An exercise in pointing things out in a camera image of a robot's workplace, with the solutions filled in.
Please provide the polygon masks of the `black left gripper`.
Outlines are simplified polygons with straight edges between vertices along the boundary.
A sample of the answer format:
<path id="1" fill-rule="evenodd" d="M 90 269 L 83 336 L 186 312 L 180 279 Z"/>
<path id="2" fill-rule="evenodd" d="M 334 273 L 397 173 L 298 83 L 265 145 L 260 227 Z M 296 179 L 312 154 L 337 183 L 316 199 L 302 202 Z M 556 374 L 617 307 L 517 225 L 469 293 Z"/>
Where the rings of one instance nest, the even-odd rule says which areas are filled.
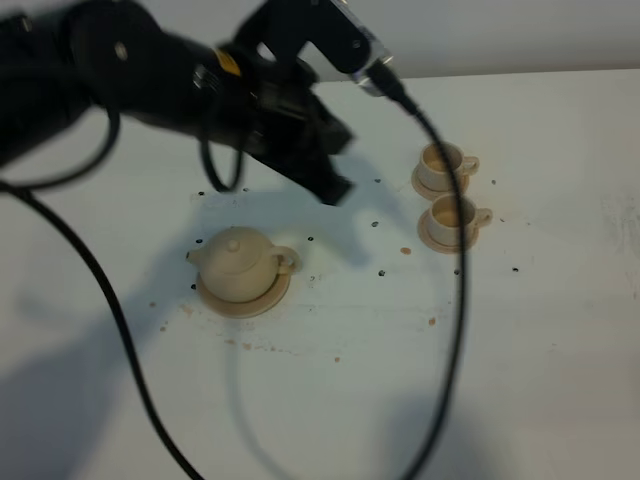
<path id="1" fill-rule="evenodd" d="M 193 130 L 214 189 L 238 189 L 250 156 L 306 190 L 319 190 L 324 205 L 346 198 L 353 183 L 331 159 L 353 135 L 314 94 L 317 75 L 308 64 L 298 61 L 280 81 L 275 62 L 235 44 L 193 44 L 192 54 Z"/>

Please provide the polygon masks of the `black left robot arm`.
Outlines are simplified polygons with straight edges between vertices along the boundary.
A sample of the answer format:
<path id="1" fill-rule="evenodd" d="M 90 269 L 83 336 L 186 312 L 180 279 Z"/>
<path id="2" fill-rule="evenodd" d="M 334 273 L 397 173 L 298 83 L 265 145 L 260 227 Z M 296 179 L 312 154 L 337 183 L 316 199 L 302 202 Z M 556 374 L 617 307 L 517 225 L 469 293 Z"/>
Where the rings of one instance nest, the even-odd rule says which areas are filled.
<path id="1" fill-rule="evenodd" d="M 314 94 L 315 71 L 285 56 L 263 3 L 233 39 L 208 47 L 163 29 L 135 1 L 76 1 L 1 20 L 1 161 L 9 164 L 72 126 L 89 108 L 195 138 L 203 169 L 224 183 L 211 148 L 236 153 L 241 176 L 252 157 L 339 204 L 351 182 L 332 164 L 348 127 Z"/>

